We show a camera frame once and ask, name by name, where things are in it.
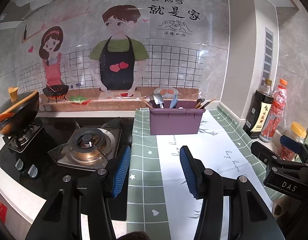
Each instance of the wok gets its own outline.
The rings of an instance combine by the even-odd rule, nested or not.
[[[37,90],[20,95],[17,95],[18,88],[10,90],[14,90],[13,95],[10,93],[11,100],[0,107],[0,134],[4,136],[14,136],[24,130],[35,119],[39,107]]]
[[[68,85],[47,86],[43,89],[44,95],[46,95],[49,100],[54,101],[64,99],[68,91]]]

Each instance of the wall vent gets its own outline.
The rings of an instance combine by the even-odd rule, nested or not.
[[[264,85],[266,78],[270,77],[273,59],[273,32],[265,28],[265,49],[263,60],[263,72],[261,76],[261,86]]]

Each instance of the green shirt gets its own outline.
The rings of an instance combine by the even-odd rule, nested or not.
[[[90,59],[99,60],[102,50],[108,40],[101,41],[99,44],[95,46],[93,51],[90,54]],[[135,61],[139,60],[145,60],[149,58],[149,54],[147,53],[144,45],[140,43],[139,41],[131,39],[133,52],[134,52],[134,58]],[[110,52],[123,52],[129,50],[129,41],[128,39],[123,40],[113,40],[111,39],[108,44],[108,50]]]

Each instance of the bottle label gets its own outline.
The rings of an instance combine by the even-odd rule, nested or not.
[[[251,129],[251,132],[260,132],[262,130],[266,117],[269,114],[270,108],[271,108],[271,104],[262,102],[260,115],[256,121],[256,124]]]

